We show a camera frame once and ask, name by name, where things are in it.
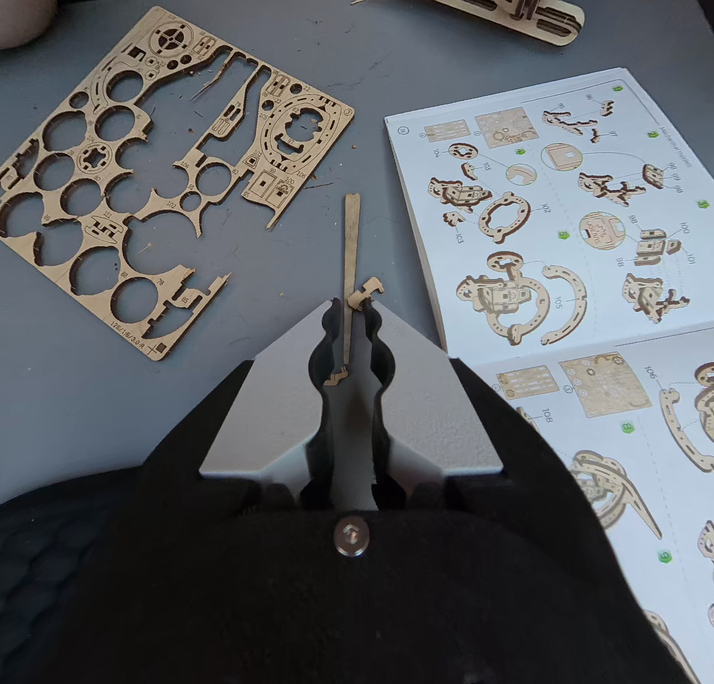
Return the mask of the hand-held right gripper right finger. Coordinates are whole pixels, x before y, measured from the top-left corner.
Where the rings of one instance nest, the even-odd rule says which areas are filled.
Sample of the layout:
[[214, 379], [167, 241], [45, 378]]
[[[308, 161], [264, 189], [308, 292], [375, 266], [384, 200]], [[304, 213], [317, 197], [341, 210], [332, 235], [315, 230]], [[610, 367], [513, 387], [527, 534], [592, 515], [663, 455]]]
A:
[[377, 301], [364, 302], [378, 509], [403, 508], [423, 483], [499, 474], [503, 464], [447, 354]]

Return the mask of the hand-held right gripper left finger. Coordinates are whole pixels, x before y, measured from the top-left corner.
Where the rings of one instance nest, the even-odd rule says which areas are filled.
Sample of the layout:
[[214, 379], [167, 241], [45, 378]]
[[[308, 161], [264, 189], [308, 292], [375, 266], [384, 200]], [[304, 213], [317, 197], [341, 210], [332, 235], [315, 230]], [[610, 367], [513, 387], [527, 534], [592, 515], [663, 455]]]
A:
[[212, 479], [285, 485], [305, 509], [332, 509], [334, 439], [324, 383], [342, 304], [320, 304], [254, 359], [203, 463]]

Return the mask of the small hooked wooden part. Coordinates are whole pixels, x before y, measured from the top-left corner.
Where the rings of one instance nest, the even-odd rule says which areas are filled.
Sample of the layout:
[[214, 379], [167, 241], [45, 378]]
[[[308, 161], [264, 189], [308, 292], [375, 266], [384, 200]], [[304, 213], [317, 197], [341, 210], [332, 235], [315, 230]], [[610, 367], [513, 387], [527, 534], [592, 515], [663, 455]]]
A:
[[361, 311], [362, 302], [367, 298], [371, 298], [375, 291], [384, 293], [385, 288], [379, 278], [372, 277], [363, 284], [362, 290], [356, 290], [347, 298], [348, 306], [353, 310]]

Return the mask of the long thin wooden strip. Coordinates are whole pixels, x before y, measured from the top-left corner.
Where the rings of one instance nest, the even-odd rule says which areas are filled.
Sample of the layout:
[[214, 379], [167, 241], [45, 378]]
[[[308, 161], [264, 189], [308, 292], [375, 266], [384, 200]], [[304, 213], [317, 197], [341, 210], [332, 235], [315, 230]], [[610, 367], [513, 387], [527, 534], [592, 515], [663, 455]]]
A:
[[345, 195], [344, 214], [344, 367], [351, 361], [352, 308], [348, 299], [355, 291], [356, 260], [358, 256], [358, 232], [360, 222], [361, 196], [359, 193]]

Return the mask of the laser-cut wooden parts sheet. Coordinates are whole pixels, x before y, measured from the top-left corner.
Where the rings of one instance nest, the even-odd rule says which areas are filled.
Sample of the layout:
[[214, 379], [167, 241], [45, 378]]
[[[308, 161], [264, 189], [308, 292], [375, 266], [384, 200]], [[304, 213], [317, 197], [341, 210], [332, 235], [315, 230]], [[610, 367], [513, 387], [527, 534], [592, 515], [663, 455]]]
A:
[[235, 61], [250, 74], [173, 168], [185, 175], [176, 197], [155, 189], [134, 219], [162, 214], [187, 218], [200, 237], [204, 211], [222, 203], [243, 179], [242, 196], [280, 219], [308, 182], [354, 110], [289, 73], [159, 6], [150, 9], [72, 90], [58, 108], [1, 165], [1, 217], [21, 200], [38, 198], [42, 226], [74, 222], [81, 243], [53, 266], [41, 259], [34, 231], [1, 241], [53, 284], [107, 324], [148, 358], [165, 358], [225, 286], [188, 287], [195, 270], [178, 265], [147, 274], [130, 265], [132, 217], [109, 203], [110, 189], [133, 173], [120, 156], [133, 142], [147, 142], [152, 117], [142, 102], [162, 83], [206, 70], [227, 57], [216, 83]]

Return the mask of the model instruction booklet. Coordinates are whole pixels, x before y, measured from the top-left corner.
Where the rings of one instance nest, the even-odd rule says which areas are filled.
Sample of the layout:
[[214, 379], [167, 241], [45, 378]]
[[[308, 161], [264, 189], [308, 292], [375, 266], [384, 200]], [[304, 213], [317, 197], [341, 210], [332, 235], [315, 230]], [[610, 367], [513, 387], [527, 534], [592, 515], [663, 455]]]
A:
[[712, 176], [623, 68], [385, 124], [443, 348], [558, 453], [712, 683]]

